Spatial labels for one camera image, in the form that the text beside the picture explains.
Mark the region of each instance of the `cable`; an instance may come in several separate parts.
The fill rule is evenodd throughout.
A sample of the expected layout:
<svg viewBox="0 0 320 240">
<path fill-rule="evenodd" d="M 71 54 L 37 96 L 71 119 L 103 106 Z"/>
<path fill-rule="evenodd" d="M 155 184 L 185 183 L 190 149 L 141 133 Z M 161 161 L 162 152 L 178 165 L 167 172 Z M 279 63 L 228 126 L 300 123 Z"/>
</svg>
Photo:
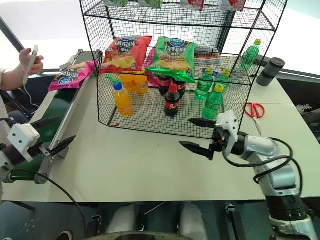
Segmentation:
<svg viewBox="0 0 320 240">
<path fill-rule="evenodd" d="M 37 108 L 39 108 L 39 106 L 38 106 L 37 104 L 33 104 L 33 103 L 32 103 L 32 97 L 31 97 L 30 93 L 28 92 L 25 84 L 23 84 L 23 88 L 24 88 L 26 94 L 28 94 L 28 96 L 29 96 L 29 98 L 30 98 L 30 104 L 33 105 L 33 106 L 35 106 L 35 107 L 37 107 Z"/>
<path fill-rule="evenodd" d="M 240 164 L 240 163 L 236 163 L 236 162 L 233 162 L 231 161 L 230 159 L 228 159 L 228 157 L 226 156 L 226 147 L 223 146 L 222 147 L 222 155 L 223 155 L 223 158 L 229 163 L 231 164 L 232 166 L 235 166 L 235 167 L 238 167 L 238 168 L 254 168 L 254 167 L 260 167 L 260 166 L 263 166 L 263 165 L 266 165 L 266 164 L 269 164 L 269 163 L 272 163 L 274 161 L 277 161 L 277 160 L 280 160 L 280 159 L 287 159 L 285 162 L 281 163 L 280 165 L 274 167 L 274 168 L 271 168 L 269 170 L 266 170 L 262 173 L 258 173 L 257 175 L 254 176 L 253 180 L 255 183 L 259 184 L 259 178 L 265 176 L 265 175 L 268 175 L 274 171 L 277 171 L 281 168 L 283 168 L 285 165 L 287 165 L 290 161 L 292 161 L 297 170 L 298 170 L 298 173 L 299 173 L 299 180 L 300 180 L 300 185 L 299 185 L 299 195 L 301 195 L 302 193 L 302 190 L 303 190 L 303 174 L 302 174 L 302 170 L 298 164 L 298 162 L 293 158 L 293 155 L 294 155 L 294 151 L 293 149 L 291 148 L 291 146 L 286 143 L 285 141 L 281 140 L 281 139 L 278 139 L 278 138 L 274 138 L 274 137 L 270 137 L 270 139 L 276 141 L 276 142 L 279 142 L 279 143 L 282 143 L 284 144 L 288 149 L 289 149 L 289 156 L 286 156 L 286 155 L 281 155 L 281 156 L 275 156 L 269 160 L 266 160 L 266 161 L 263 161 L 263 162 L 259 162 L 259 163 L 248 163 L 248 164 Z"/>
<path fill-rule="evenodd" d="M 152 208 L 151 210 L 147 211 L 144 215 L 147 215 L 149 213 L 151 213 L 152 211 L 156 210 L 157 208 L 159 208 L 160 206 L 162 206 L 163 204 L 165 204 L 166 201 L 163 201 L 162 203 L 160 203 L 159 205 L 155 206 L 154 208 Z"/>
<path fill-rule="evenodd" d="M 287 146 L 287 148 L 289 149 L 290 151 L 290 155 L 289 155 L 289 158 L 292 159 L 293 155 L 294 155 L 294 151 L 292 150 L 291 146 L 286 143 L 285 141 L 282 141 L 280 139 L 277 139 L 277 138 L 272 138 L 270 137 L 270 139 L 276 141 L 276 142 L 280 142 L 284 145 Z M 254 168 L 254 167 L 260 167 L 260 166 L 263 166 L 263 165 L 266 165 L 266 164 L 269 164 L 269 163 L 272 163 L 274 161 L 277 161 L 277 160 L 280 160 L 280 159 L 284 159 L 286 158 L 287 156 L 285 155 L 282 155 L 282 156 L 275 156 L 275 157 L 272 157 L 266 161 L 263 161 L 263 162 L 259 162 L 259 163 L 246 163 L 246 164 L 243 164 L 243 163 L 236 163 L 236 162 L 233 162 L 231 161 L 227 156 L 226 156 L 226 147 L 223 146 L 222 147 L 222 155 L 223 155 L 223 158 L 229 163 L 231 164 L 232 166 L 235 166 L 237 168 Z"/>
<path fill-rule="evenodd" d="M 299 186 L 300 194 L 299 195 L 301 195 L 302 194 L 302 190 L 304 189 L 304 177 L 302 175 L 302 170 L 301 170 L 301 167 L 300 167 L 299 163 L 295 159 L 292 158 L 291 161 L 295 164 L 296 168 L 298 169 L 299 180 L 300 180 L 300 186 Z"/>
<path fill-rule="evenodd" d="M 59 184 L 57 184 L 55 181 L 51 180 L 49 177 L 47 177 L 46 175 L 44 174 L 41 174 L 39 172 L 36 172 L 36 171 L 31 171 L 31 170 L 25 170 L 25 169 L 13 169 L 11 172 L 13 171 L 20 171 L 20 172 L 25 172 L 25 173 L 32 173 L 32 174 L 35 174 L 35 175 L 39 175 L 40 177 L 48 180 L 50 183 L 52 183 L 53 185 L 55 185 L 58 189 L 60 189 L 62 192 L 65 193 L 65 195 L 68 196 L 68 198 L 74 203 L 74 205 L 78 208 L 79 212 L 80 212 L 80 215 L 81 215 L 81 218 L 82 218 L 82 224 L 83 224 L 83 236 L 84 238 L 86 238 L 86 235 L 87 235 L 87 226 L 86 226 L 86 217 L 84 215 L 84 213 L 82 212 L 81 210 L 81 207 L 80 205 L 76 202 L 76 200 L 62 187 L 60 186 Z"/>
</svg>

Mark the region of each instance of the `green soda bottle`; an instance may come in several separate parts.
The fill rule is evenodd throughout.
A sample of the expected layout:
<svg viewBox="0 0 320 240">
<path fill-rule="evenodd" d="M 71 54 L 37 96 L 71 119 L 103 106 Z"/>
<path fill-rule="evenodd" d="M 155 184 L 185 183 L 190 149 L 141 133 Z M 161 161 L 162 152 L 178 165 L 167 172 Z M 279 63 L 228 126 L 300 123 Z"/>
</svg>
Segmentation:
<svg viewBox="0 0 320 240">
<path fill-rule="evenodd" d="M 221 76 L 216 78 L 216 81 L 219 81 L 219 82 L 215 82 L 213 88 L 215 88 L 216 85 L 218 85 L 218 84 L 223 85 L 223 93 L 224 93 L 227 90 L 227 88 L 229 87 L 230 74 L 231 74 L 231 70 L 229 68 L 222 69 Z"/>
<path fill-rule="evenodd" d="M 200 101 L 204 101 L 212 84 L 214 83 L 214 79 L 212 74 L 214 73 L 214 69 L 212 67 L 208 67 L 205 70 L 205 73 L 201 76 L 201 80 L 198 81 L 198 85 L 196 86 L 196 90 L 194 92 L 195 99 Z"/>
<path fill-rule="evenodd" d="M 258 54 L 259 54 L 259 47 L 261 44 L 261 39 L 256 39 L 254 44 L 250 46 L 242 57 L 242 63 L 240 64 L 240 68 L 249 70 L 254 64 Z"/>
<path fill-rule="evenodd" d="M 206 97 L 204 109 L 202 111 L 203 116 L 208 119 L 214 119 L 219 111 L 223 101 L 224 86 L 222 84 L 216 84 L 213 91 Z"/>
</svg>

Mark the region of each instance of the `floor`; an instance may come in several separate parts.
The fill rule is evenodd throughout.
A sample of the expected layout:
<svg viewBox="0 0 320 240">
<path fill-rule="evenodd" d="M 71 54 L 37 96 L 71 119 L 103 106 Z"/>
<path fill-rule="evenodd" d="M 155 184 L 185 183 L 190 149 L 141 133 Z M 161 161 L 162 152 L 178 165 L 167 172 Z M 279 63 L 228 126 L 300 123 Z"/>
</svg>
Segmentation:
<svg viewBox="0 0 320 240">
<path fill-rule="evenodd" d="M 149 211 L 161 202 L 139 203 Z M 210 240 L 234 240 L 231 223 L 227 223 L 224 213 L 225 202 L 195 202 L 202 212 L 204 224 Z M 236 204 L 241 213 L 244 231 L 248 240 L 269 239 L 273 234 L 269 222 L 269 212 L 264 201 L 249 204 Z M 55 240 L 65 230 L 72 231 L 74 240 L 82 239 L 82 223 L 78 210 L 73 204 L 28 202 L 35 207 L 29 211 L 11 202 L 4 202 L 0 208 L 0 240 Z M 100 203 L 84 205 L 82 210 L 87 222 L 92 216 L 102 215 L 103 223 L 99 227 L 101 233 L 108 226 L 117 209 L 127 203 Z M 180 202 L 166 202 L 147 215 L 148 230 L 174 233 L 176 212 Z M 313 220 L 320 234 L 320 220 Z"/>
</svg>

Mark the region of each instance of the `window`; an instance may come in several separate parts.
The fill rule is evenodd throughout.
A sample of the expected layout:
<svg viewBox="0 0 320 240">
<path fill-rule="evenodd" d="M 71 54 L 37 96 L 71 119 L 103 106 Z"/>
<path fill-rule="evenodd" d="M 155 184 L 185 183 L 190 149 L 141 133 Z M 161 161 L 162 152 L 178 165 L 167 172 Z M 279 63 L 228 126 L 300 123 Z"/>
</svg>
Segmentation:
<svg viewBox="0 0 320 240">
<path fill-rule="evenodd" d="M 289 0 L 267 53 L 285 61 L 285 69 L 320 75 L 320 1 Z"/>
<path fill-rule="evenodd" d="M 0 68 L 11 71 L 19 65 L 19 53 L 0 30 Z"/>
<path fill-rule="evenodd" d="M 0 15 L 25 48 L 38 45 L 45 69 L 90 50 L 79 0 L 0 0 Z"/>
</svg>

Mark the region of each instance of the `person's arm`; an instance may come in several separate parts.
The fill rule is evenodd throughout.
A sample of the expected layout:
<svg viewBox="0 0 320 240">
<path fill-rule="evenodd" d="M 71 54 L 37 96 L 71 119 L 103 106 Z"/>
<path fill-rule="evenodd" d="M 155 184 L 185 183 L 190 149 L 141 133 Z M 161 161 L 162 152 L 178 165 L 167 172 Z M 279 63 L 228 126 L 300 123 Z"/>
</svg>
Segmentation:
<svg viewBox="0 0 320 240">
<path fill-rule="evenodd" d="M 15 70 L 5 72 L 2 75 L 2 82 L 0 85 L 1 90 L 11 91 L 18 89 L 22 86 L 25 73 L 28 69 L 29 62 L 31 60 L 31 56 L 29 53 L 31 53 L 30 48 L 22 50 L 19 56 L 20 65 Z M 31 71 L 29 71 L 30 76 L 42 73 L 44 65 L 41 61 L 43 59 L 43 56 L 36 57 L 34 65 L 31 67 Z"/>
</svg>

